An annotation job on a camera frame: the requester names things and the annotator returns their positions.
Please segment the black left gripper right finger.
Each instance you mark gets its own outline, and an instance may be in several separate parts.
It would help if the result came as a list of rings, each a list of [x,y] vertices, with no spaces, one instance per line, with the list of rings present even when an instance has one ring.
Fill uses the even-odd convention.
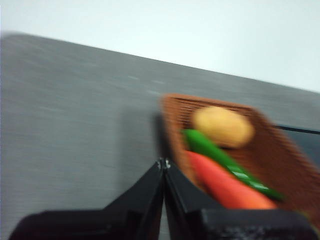
[[[170,160],[164,195],[173,240],[316,240],[303,215],[282,209],[227,209],[193,185]]]

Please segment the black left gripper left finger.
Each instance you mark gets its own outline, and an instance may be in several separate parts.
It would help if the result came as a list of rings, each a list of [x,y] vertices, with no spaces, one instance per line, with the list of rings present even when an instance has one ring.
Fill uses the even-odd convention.
[[[156,240],[163,207],[163,160],[101,209],[51,210],[22,218],[11,240]]]

